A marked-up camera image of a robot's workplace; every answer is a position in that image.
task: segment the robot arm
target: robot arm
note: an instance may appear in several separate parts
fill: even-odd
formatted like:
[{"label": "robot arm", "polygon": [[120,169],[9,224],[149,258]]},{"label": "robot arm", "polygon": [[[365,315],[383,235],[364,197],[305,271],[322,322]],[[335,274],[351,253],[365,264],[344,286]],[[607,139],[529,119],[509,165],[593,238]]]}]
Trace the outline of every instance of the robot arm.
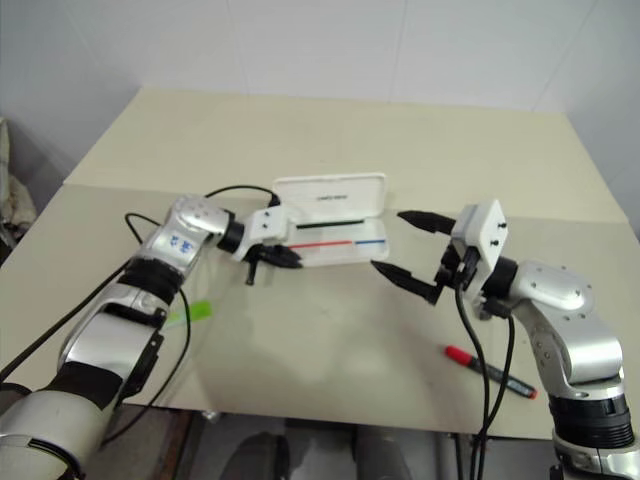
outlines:
[{"label": "robot arm", "polygon": [[591,285],[565,268],[501,257],[507,223],[497,201],[466,207],[457,220],[401,212],[412,225],[451,235],[435,285],[373,262],[401,288],[436,304],[444,287],[462,288],[476,315],[513,315],[524,325],[549,395],[561,466],[554,479],[640,479],[640,445],[624,396],[622,349],[594,310]]},{"label": "robot arm", "polygon": [[0,417],[0,478],[82,478],[114,409],[148,379],[169,305],[203,246],[217,245],[238,261],[253,248],[258,259],[299,267],[285,247],[262,245],[285,238],[287,227],[281,206],[240,223],[205,198],[180,197],[73,329],[52,382]]}]

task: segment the red marker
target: red marker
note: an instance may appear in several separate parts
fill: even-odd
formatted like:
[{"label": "red marker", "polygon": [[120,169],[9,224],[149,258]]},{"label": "red marker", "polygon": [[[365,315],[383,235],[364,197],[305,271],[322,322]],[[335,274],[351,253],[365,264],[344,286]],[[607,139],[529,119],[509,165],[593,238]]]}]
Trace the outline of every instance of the red marker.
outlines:
[{"label": "red marker", "polygon": [[[444,353],[447,357],[452,360],[455,360],[460,365],[464,365],[471,370],[474,370],[478,373],[482,373],[482,369],[480,368],[480,362],[473,355],[465,352],[464,350],[459,349],[458,347],[454,347],[449,345],[445,348]],[[502,375],[504,372],[499,368],[496,368],[487,363],[487,373],[489,374],[489,378],[498,383],[502,381]],[[509,375],[509,380],[507,380],[507,388],[512,392],[516,392],[518,395],[522,395],[523,397],[527,397],[530,399],[534,399],[538,396],[538,391],[533,388],[531,385],[524,383],[522,380],[518,380],[515,377]]]}]

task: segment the white table surface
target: white table surface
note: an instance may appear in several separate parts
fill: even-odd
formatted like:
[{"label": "white table surface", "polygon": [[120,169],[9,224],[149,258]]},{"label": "white table surface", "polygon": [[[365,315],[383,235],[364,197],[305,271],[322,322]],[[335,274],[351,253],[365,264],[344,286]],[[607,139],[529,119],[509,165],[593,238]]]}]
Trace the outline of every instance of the white table surface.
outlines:
[{"label": "white table surface", "polygon": [[627,222],[563,114],[143,89],[68,184],[208,192],[383,172],[387,208]]},{"label": "white table surface", "polygon": [[[220,104],[224,115],[217,111]],[[244,113],[236,111],[246,105]],[[314,120],[314,110],[324,121]],[[268,122],[270,111],[273,119]],[[347,117],[351,120],[331,125]],[[403,128],[395,128],[394,118],[404,122]],[[216,122],[225,135],[212,128]],[[421,137],[418,130],[429,130],[429,125],[431,130],[440,125],[440,135]],[[165,127],[166,135],[159,135]],[[367,129],[373,133],[366,135]],[[341,142],[337,150],[336,142]],[[305,145],[309,157],[304,157]],[[406,148],[389,161],[394,145]],[[209,157],[196,155],[198,150],[208,150]],[[471,167],[461,169],[472,151]],[[441,154],[432,157],[434,152]],[[233,161],[218,168],[222,157]],[[260,158],[268,158],[269,165]],[[515,158],[537,162],[527,163],[525,174],[516,175]],[[509,216],[506,255],[564,264],[586,275],[600,315],[621,339],[628,400],[632,414],[640,412],[638,242],[561,115],[143,91],[0,270],[0,363],[13,358],[135,251],[122,220],[126,211],[161,219],[183,191],[240,182],[268,185],[280,175],[375,170],[386,172],[390,180],[390,210],[384,215],[390,261],[420,278],[433,278],[447,239],[412,228],[393,210],[454,215],[464,202],[496,195]],[[514,176],[506,182],[509,173]],[[221,202],[240,214],[261,205],[260,197],[245,195],[249,197],[221,197]],[[433,308],[367,264],[302,271],[264,267],[256,285],[247,287],[246,268],[210,251],[188,280],[190,302],[210,301],[214,315],[194,324],[189,361],[160,404],[477,431],[481,379],[442,354],[447,344],[471,349],[450,292]],[[181,308],[177,302],[173,307]],[[500,366],[506,344],[503,321],[474,325],[488,360]],[[165,336],[158,366],[143,393],[131,399],[134,403],[155,393],[178,355],[184,330],[174,326]],[[31,388],[46,384],[55,372],[63,337],[46,344],[12,380]],[[513,373],[541,387],[520,327]],[[551,426],[544,395],[531,401],[508,393],[492,433],[549,438]]]}]

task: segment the white wall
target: white wall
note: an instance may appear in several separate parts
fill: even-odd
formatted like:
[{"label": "white wall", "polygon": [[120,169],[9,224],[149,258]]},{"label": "white wall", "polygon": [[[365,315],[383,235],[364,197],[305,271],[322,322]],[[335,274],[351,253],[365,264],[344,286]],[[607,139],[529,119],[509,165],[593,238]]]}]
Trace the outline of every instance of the white wall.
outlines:
[{"label": "white wall", "polygon": [[635,0],[0,0],[0,114],[42,205],[140,85],[567,111],[640,232],[637,25]]}]

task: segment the black cable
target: black cable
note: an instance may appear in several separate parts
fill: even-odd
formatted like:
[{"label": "black cable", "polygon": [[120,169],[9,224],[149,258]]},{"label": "black cable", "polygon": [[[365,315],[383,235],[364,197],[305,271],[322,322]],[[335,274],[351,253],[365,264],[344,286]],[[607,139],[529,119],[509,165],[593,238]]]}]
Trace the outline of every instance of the black cable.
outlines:
[{"label": "black cable", "polygon": [[258,187],[257,185],[231,185],[228,187],[219,188],[217,190],[214,190],[213,192],[209,192],[205,195],[205,197],[211,198],[214,195],[218,195],[219,193],[222,193],[222,192],[228,192],[229,190],[257,190],[259,192],[268,193],[269,195],[271,195],[271,201],[269,202],[269,206],[273,207],[276,205],[280,205],[280,197],[278,197],[278,195],[275,192],[273,192],[272,190],[269,190],[268,188]]},{"label": "black cable", "polygon": [[184,311],[185,311],[185,317],[186,317],[186,322],[187,322],[187,336],[185,338],[184,347],[182,347],[182,352],[180,352],[180,356],[178,357],[178,361],[175,363],[175,365],[171,369],[171,372],[169,372],[169,375],[167,376],[167,379],[160,386],[160,388],[158,389],[156,394],[153,396],[153,398],[151,400],[149,400],[149,403],[147,403],[143,407],[143,409],[140,410],[129,421],[129,423],[127,423],[124,427],[122,427],[117,432],[115,432],[115,433],[109,435],[107,438],[105,438],[102,441],[102,444],[100,445],[101,447],[104,447],[105,445],[108,445],[109,443],[113,442],[114,440],[119,438],[121,435],[126,433],[131,427],[133,427],[145,415],[145,413],[147,413],[151,409],[151,407],[155,403],[155,401],[160,397],[160,395],[162,395],[162,393],[165,391],[165,389],[169,386],[169,383],[171,383],[171,380],[173,380],[174,375],[176,374],[176,372],[178,371],[178,368],[182,364],[182,360],[184,359],[185,355],[187,354],[187,350],[189,349],[189,344],[191,343],[191,313],[189,311],[189,302],[187,300],[187,296],[184,294],[182,289],[178,290],[178,293],[182,297],[182,302],[184,303]]},{"label": "black cable", "polygon": [[[136,230],[136,228],[131,223],[131,220],[130,220],[131,217],[141,218],[141,219],[146,220],[149,223],[153,223],[154,225],[157,225],[157,226],[160,225],[155,220],[153,220],[153,219],[151,219],[149,217],[145,217],[144,215],[141,215],[141,214],[136,213],[136,212],[128,212],[127,214],[125,214],[125,216],[124,216],[125,222],[127,223],[127,226],[129,227],[129,230],[131,230],[131,233],[136,237],[136,240],[138,240],[138,243],[142,243],[142,237],[140,236],[140,234],[138,234],[138,231]],[[178,371],[178,368],[182,364],[182,360],[184,360],[184,357],[186,356],[187,351],[189,350],[189,344],[191,343],[191,311],[189,309],[189,301],[187,300],[187,296],[185,295],[184,291],[182,289],[179,289],[178,293],[180,293],[180,296],[182,297],[182,302],[184,303],[185,318],[186,318],[186,323],[187,323],[187,335],[186,335],[186,338],[185,338],[184,346],[182,347],[182,351],[180,352],[180,356],[178,357],[178,360],[176,361],[176,363],[174,364],[173,368],[169,372],[169,375],[167,376],[166,380],[160,386],[160,388],[158,389],[156,394],[153,396],[153,398],[151,400],[149,400],[149,402],[142,408],[142,410],[140,410],[124,427],[122,427],[121,429],[119,429],[115,433],[113,433],[113,434],[109,435],[107,438],[105,438],[102,441],[102,444],[100,445],[101,447],[104,447],[105,445],[108,445],[109,443],[113,442],[114,440],[119,438],[121,435],[126,433],[131,427],[133,427],[151,409],[151,407],[153,406],[155,401],[160,397],[160,395],[162,395],[162,393],[165,391],[165,389],[169,386],[169,384],[171,383],[171,380],[173,380],[174,375]]]},{"label": "black cable", "polygon": [[69,322],[73,317],[75,317],[84,307],[86,307],[91,300],[95,298],[100,291],[106,287],[115,277],[117,277],[124,267],[127,265],[128,261],[120,265],[111,275],[105,278],[100,285],[98,285],[87,297],[82,300],[78,305],[76,305],[73,310],[67,313],[64,317],[58,320],[53,326],[51,326],[46,332],[40,335],[31,345],[25,348],[18,356],[16,356],[11,362],[7,364],[0,371],[0,383],[4,383],[9,375],[13,373],[13,371],[18,368],[27,358],[29,358],[33,352],[35,352],[40,346],[49,340],[58,330],[60,330],[64,325]]},{"label": "black cable", "polygon": [[138,241],[139,244],[142,244],[142,237],[140,236],[138,231],[135,229],[135,227],[131,223],[131,217],[140,218],[142,220],[146,220],[149,223],[153,223],[156,227],[160,226],[159,222],[156,222],[153,218],[145,217],[141,213],[136,213],[136,212],[127,212],[127,213],[125,213],[124,214],[124,221],[126,222],[127,227],[129,227],[129,230],[131,230],[131,233],[133,234],[133,236],[136,237],[136,240]]},{"label": "black cable", "polygon": [[[484,358],[484,351],[482,350],[482,345],[480,344],[480,340],[478,340],[478,336],[476,335],[475,330],[471,326],[471,323],[469,322],[469,317],[467,316],[467,311],[464,308],[464,303],[462,301],[462,284],[458,285],[456,287],[456,289],[455,289],[455,300],[456,300],[456,307],[458,309],[458,314],[460,315],[460,320],[462,320],[462,324],[464,325],[464,328],[467,331],[467,334],[469,335],[469,338],[471,339],[471,343],[473,343],[473,346],[474,346],[474,348],[476,350],[476,355],[478,357],[478,362],[480,363],[480,372],[482,373],[482,383],[484,385],[484,402],[483,402],[483,408],[482,408],[482,428],[480,429],[480,432],[482,432],[483,429],[484,429],[484,426],[487,424],[487,421],[489,419],[489,395],[490,395],[490,392],[489,392],[489,374],[487,372],[487,363],[486,363],[485,358]],[[482,440],[482,438],[480,438],[480,442],[481,442],[480,447],[481,447],[482,450],[484,450],[485,442]],[[476,469],[476,455],[475,455],[475,453],[472,452],[469,480],[474,480],[476,478],[475,469]]]},{"label": "black cable", "polygon": [[[515,346],[515,338],[516,338],[516,328],[515,322],[513,320],[513,316],[509,315],[507,319],[509,324],[509,340],[507,342],[507,354],[504,360],[504,369],[502,373],[502,378],[500,379],[500,389],[498,390],[498,395],[496,396],[496,400],[493,404],[493,408],[491,409],[491,413],[489,414],[489,418],[487,419],[487,424],[482,427],[481,434],[484,442],[486,444],[487,432],[493,423],[493,420],[496,418],[498,414],[498,410],[500,410],[500,405],[502,404],[502,398],[504,397],[504,392],[507,389],[507,383],[509,382],[509,371],[511,370],[511,360],[513,358],[513,349]],[[483,448],[480,450],[480,460],[478,461],[478,480],[482,480],[482,473],[484,470],[484,457],[485,450]]]},{"label": "black cable", "polygon": [[453,434],[453,444],[456,448],[456,471],[458,472],[458,480],[464,480],[464,466],[462,464],[462,446],[460,445],[460,434]]}]

